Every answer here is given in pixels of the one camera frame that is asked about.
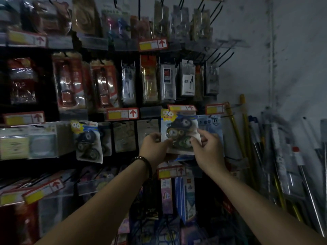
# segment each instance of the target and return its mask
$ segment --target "printed number 96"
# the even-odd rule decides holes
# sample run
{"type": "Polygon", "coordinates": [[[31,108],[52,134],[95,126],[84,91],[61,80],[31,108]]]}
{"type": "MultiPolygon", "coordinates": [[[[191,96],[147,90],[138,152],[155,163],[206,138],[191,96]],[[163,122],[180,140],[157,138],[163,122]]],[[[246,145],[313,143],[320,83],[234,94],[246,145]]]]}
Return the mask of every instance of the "printed number 96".
{"type": "Polygon", "coordinates": [[[80,125],[80,123],[72,123],[72,127],[79,129],[79,128],[81,128],[81,125],[80,125]]]}
{"type": "Polygon", "coordinates": [[[174,116],[174,113],[173,112],[170,112],[170,111],[163,111],[162,114],[164,116],[174,116]]]}

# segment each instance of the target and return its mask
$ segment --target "right hand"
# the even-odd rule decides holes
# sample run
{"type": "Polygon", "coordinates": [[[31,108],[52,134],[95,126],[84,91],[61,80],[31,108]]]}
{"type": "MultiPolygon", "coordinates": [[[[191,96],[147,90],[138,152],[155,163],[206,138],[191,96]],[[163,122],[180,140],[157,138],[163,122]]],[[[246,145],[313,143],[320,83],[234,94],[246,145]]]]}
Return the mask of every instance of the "right hand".
{"type": "Polygon", "coordinates": [[[224,161],[224,149],[217,134],[198,129],[202,135],[202,146],[196,138],[191,138],[195,159],[200,168],[210,176],[210,173],[227,173],[224,161]]]}

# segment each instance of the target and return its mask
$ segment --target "forearm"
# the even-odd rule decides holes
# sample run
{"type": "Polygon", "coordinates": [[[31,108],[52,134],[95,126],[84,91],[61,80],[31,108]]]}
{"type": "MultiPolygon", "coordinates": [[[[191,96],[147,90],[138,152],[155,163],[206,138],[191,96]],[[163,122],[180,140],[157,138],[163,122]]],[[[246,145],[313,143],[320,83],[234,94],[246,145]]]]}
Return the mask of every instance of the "forearm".
{"type": "Polygon", "coordinates": [[[270,203],[230,173],[212,170],[209,174],[263,245],[326,244],[325,239],[315,231],[270,203]]]}
{"type": "Polygon", "coordinates": [[[137,160],[37,245],[110,244],[149,173],[137,160]]]}

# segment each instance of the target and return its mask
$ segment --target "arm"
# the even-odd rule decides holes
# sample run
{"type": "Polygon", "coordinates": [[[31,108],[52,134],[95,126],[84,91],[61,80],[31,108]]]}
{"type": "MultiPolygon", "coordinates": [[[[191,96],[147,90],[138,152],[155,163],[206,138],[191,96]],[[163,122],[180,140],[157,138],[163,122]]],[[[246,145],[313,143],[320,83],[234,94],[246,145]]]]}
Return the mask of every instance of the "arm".
{"type": "Polygon", "coordinates": [[[204,147],[202,148],[196,139],[191,141],[199,166],[227,195],[260,243],[326,244],[326,240],[314,230],[233,177],[225,167],[219,139],[207,131],[199,130],[199,133],[203,136],[204,147]]]}
{"type": "MultiPolygon", "coordinates": [[[[140,150],[140,156],[150,162],[153,172],[172,144],[171,140],[156,143],[160,137],[160,133],[148,135],[140,150]]],[[[148,177],[145,162],[136,160],[36,245],[110,244],[148,177]]]]}

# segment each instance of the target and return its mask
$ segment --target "black bracelet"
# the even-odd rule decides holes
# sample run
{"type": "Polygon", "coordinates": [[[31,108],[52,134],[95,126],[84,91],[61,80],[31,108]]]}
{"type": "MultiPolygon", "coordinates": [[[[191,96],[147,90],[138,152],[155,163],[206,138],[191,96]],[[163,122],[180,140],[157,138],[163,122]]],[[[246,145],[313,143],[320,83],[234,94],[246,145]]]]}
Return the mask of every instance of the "black bracelet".
{"type": "Polygon", "coordinates": [[[141,160],[141,161],[144,161],[145,162],[146,167],[149,170],[149,179],[151,179],[152,178],[152,167],[151,167],[151,164],[149,163],[149,161],[145,157],[143,157],[143,156],[137,156],[137,157],[134,157],[132,159],[131,163],[134,162],[134,161],[136,161],[136,160],[141,160]]]}

